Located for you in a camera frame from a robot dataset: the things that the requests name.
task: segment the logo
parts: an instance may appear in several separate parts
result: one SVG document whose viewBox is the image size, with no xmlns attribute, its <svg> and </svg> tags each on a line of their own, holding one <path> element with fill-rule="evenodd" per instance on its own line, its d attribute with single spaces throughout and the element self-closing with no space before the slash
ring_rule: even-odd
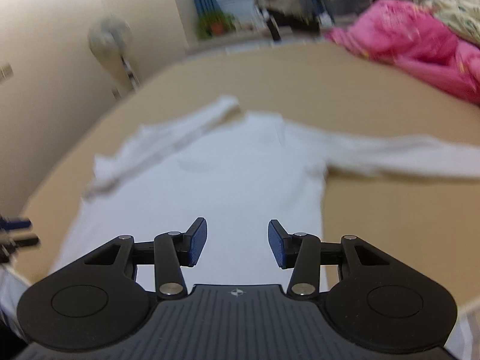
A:
<svg viewBox="0 0 480 360">
<path fill-rule="evenodd" d="M 240 290 L 240 288 L 235 288 L 233 291 L 230 292 L 231 295 L 233 295 L 234 297 L 237 297 L 237 298 L 239 296 L 242 296 L 244 293 L 245 293 L 245 291 Z"/>
</svg>

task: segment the terracotta pot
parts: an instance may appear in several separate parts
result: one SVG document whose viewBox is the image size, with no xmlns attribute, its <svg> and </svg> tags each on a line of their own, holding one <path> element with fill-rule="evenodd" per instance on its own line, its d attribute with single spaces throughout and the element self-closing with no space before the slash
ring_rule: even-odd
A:
<svg viewBox="0 0 480 360">
<path fill-rule="evenodd" d="M 212 23 L 210 25 L 210 30 L 212 31 L 212 35 L 223 35 L 225 33 L 225 26 L 219 21 L 217 23 Z"/>
</svg>

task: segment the beige bed surface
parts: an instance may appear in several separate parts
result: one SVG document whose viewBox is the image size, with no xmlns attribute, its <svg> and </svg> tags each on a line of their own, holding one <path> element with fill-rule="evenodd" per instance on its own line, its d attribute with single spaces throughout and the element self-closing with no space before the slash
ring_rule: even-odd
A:
<svg viewBox="0 0 480 360">
<path fill-rule="evenodd" d="M 224 93 L 243 109 L 280 112 L 325 130 L 427 133 L 480 145 L 477 107 L 329 43 L 178 64 L 95 126 L 30 199 L 24 214 L 42 247 L 20 254 L 19 273 L 32 281 L 47 275 L 92 179 L 95 154 L 114 154 L 141 123 L 184 115 Z M 480 183 L 331 175 L 323 206 L 325 241 L 359 235 L 446 286 L 459 305 L 480 296 Z"/>
</svg>

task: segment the green plant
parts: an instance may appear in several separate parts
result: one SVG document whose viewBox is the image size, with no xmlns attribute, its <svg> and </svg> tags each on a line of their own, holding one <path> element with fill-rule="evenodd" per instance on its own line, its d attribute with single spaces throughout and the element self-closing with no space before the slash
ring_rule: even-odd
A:
<svg viewBox="0 0 480 360">
<path fill-rule="evenodd" d="M 205 12 L 198 19 L 198 37 L 200 39 L 208 39 L 212 37 L 212 31 L 210 27 L 213 23 L 222 23 L 225 27 L 225 31 L 232 31 L 235 29 L 233 21 L 235 20 L 234 15 L 225 13 L 221 10 L 213 10 Z"/>
</svg>

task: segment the pink bedding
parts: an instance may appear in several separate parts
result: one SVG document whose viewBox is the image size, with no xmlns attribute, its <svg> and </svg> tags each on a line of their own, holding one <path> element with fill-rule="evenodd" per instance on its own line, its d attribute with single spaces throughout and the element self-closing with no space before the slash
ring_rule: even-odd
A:
<svg viewBox="0 0 480 360">
<path fill-rule="evenodd" d="M 392 64 L 451 95 L 480 103 L 480 50 L 460 40 L 409 1 L 378 0 L 332 42 L 373 61 Z"/>
</svg>

